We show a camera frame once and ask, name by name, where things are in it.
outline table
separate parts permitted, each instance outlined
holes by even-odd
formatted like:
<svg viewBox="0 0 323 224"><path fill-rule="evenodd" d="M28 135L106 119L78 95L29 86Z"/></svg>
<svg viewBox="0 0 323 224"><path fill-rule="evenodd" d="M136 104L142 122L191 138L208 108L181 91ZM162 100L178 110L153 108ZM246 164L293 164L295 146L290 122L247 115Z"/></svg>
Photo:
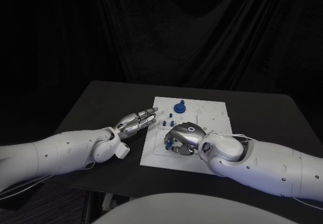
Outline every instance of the table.
<svg viewBox="0 0 323 224"><path fill-rule="evenodd" d="M114 126L123 116L152 108L156 96L225 102L234 133L323 157L322 143L297 105L280 94L94 81L57 133ZM322 222L322 210L293 198L266 194L230 178L140 166L146 133L148 129L140 130L124 141L132 150L123 160L114 156L93 169L54 176L48 182L132 197L172 192L210 195L256 206L299 223ZM321 202L312 204L323 207Z"/></svg>

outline small blue object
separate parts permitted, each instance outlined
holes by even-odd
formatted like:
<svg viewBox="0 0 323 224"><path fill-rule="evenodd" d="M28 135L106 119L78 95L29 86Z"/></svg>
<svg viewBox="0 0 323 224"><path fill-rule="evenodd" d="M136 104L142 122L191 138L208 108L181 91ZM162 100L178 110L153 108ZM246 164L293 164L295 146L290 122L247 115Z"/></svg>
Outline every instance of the small blue object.
<svg viewBox="0 0 323 224"><path fill-rule="evenodd" d="M168 145L166 145L166 147L165 147L165 148L166 148L166 150L169 150L169 148L171 148L172 144L173 144L173 143L172 143L172 142L169 142L169 144L168 144Z"/></svg>
<svg viewBox="0 0 323 224"><path fill-rule="evenodd" d="M176 113L185 113L186 107L184 104L185 104L185 102L182 100L181 103L173 106L173 110Z"/></svg>

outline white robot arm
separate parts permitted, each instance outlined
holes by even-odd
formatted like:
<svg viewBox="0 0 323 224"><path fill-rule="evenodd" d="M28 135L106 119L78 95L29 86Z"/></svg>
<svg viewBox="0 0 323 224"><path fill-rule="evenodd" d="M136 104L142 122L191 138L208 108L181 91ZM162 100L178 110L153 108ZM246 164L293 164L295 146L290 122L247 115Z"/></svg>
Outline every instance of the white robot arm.
<svg viewBox="0 0 323 224"><path fill-rule="evenodd" d="M158 110L130 114L114 128L62 132L38 142L0 147L0 191L34 177L65 174L106 162L113 155L123 159L130 148L122 140L156 122Z"/></svg>
<svg viewBox="0 0 323 224"><path fill-rule="evenodd" d="M205 133L188 122L178 125L165 137L182 147L166 147L182 155L198 150L201 159L220 177L276 196L308 198L323 202L323 159L282 145L263 141L240 142L215 131Z"/></svg>

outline white board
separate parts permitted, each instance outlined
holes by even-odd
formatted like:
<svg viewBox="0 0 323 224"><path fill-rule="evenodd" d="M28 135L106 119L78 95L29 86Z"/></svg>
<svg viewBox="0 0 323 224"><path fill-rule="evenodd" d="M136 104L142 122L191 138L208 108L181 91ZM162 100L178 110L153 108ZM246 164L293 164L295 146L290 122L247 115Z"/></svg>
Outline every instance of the white board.
<svg viewBox="0 0 323 224"><path fill-rule="evenodd" d="M176 113L173 110L173 106L181 103L181 100L185 101L185 113ZM150 125L146 135L140 165L212 174L198 154L182 156L166 150L163 138L173 128L172 121L175 121L175 126L184 122L198 124L207 133L215 130L225 134L233 134L225 103L194 99L155 97L153 107L158 107L159 111L156 112L156 123Z"/></svg>

